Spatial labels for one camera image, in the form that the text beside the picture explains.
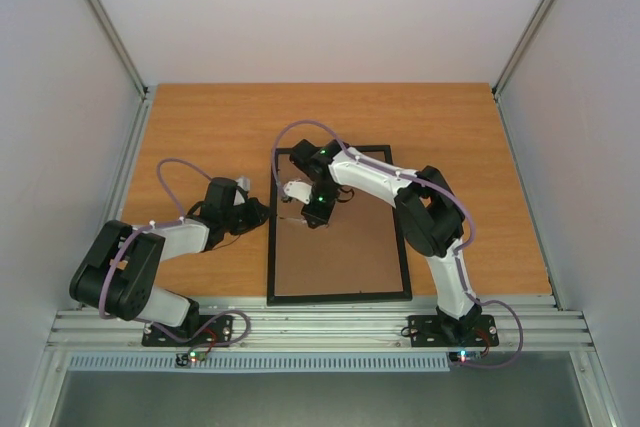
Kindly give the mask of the clear handled screwdriver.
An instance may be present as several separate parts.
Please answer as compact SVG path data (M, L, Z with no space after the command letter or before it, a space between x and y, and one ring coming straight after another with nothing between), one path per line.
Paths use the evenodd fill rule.
M307 225L307 221L304 218L279 216L278 219L280 221L292 222L292 223L300 224L300 225Z

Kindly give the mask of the black picture frame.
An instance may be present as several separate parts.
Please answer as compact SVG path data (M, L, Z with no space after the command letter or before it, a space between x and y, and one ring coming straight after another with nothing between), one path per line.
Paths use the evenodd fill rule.
M302 204L270 188L269 306L409 301L413 298L405 239L392 207L355 191L340 195L329 224L315 229L280 221L303 218Z

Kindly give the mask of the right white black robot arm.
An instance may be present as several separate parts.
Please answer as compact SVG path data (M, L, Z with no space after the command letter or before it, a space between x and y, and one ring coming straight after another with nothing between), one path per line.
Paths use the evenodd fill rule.
M475 334L482 307L469 289L461 253L466 214L438 169L402 169L336 140L318 147L304 139L289 160L309 181L288 181L282 192L303 204L312 229L329 223L339 193L349 189L394 208L405 240L426 258L436 286L436 331L450 346Z

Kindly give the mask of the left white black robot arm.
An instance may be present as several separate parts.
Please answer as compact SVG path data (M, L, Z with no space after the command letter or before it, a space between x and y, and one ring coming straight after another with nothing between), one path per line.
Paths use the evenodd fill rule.
M103 319L151 323L179 345L203 327L194 300L156 285L162 262L213 250L226 235L242 236L266 223L269 207L249 195L250 183L215 177L203 200L178 219L130 225L106 222L69 284L70 297Z

